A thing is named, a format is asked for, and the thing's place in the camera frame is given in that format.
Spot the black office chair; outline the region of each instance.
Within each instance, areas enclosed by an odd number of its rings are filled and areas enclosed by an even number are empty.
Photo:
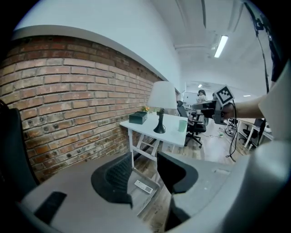
[[[19,110],[0,100],[0,172],[14,200],[39,184],[26,153]]]
[[[202,125],[201,121],[190,121],[187,115],[187,112],[185,110],[185,108],[183,107],[183,102],[182,101],[177,101],[177,110],[180,114],[181,117],[186,117],[188,119],[188,125],[187,125],[187,132],[188,134],[186,135],[186,137],[188,137],[188,139],[185,141],[185,147],[187,146],[188,142],[193,139],[194,141],[196,141],[197,143],[200,144],[199,148],[202,147],[202,143],[200,142],[201,137],[195,136],[194,134],[197,132],[206,132],[206,126]]]
[[[245,134],[246,134],[246,138],[248,138],[249,137],[249,135],[250,135],[250,133],[251,133],[251,131],[249,131],[249,125],[246,125],[246,129],[243,129],[242,130]],[[256,130],[254,130],[253,131],[253,134],[251,135],[251,139],[252,138],[256,138],[258,136],[258,132],[256,131]],[[239,140],[244,140],[244,142],[243,142],[243,145],[246,143],[246,141],[247,141],[247,139],[246,138],[244,138],[244,137],[241,137]]]

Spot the white remote control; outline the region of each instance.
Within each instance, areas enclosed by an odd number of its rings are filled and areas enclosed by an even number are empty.
[[[137,180],[135,182],[135,185],[139,188],[141,188],[142,190],[144,190],[145,192],[147,192],[148,194],[151,194],[151,192],[153,191],[152,188],[148,187],[147,185],[145,185],[144,183],[140,182],[139,180]]]

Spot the white ceiling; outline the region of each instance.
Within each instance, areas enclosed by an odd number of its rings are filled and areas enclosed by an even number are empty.
[[[181,62],[182,81],[188,86],[204,82],[205,86],[228,84],[255,96],[266,92],[261,49],[240,0],[204,0],[205,17],[202,0],[151,2],[169,29]],[[214,58],[221,35],[229,40],[220,58]],[[260,31],[259,35],[271,76],[267,34]]]

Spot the ceiling light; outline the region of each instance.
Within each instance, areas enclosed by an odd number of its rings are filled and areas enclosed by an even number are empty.
[[[224,46],[226,45],[227,40],[228,40],[228,36],[225,36],[225,35],[221,36],[221,39],[220,39],[220,42],[219,42],[219,45],[217,47],[214,57],[220,56]]]

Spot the green cup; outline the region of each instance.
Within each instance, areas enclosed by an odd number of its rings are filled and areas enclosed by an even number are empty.
[[[179,120],[179,132],[184,132],[185,128],[187,127],[187,121],[185,120]]]

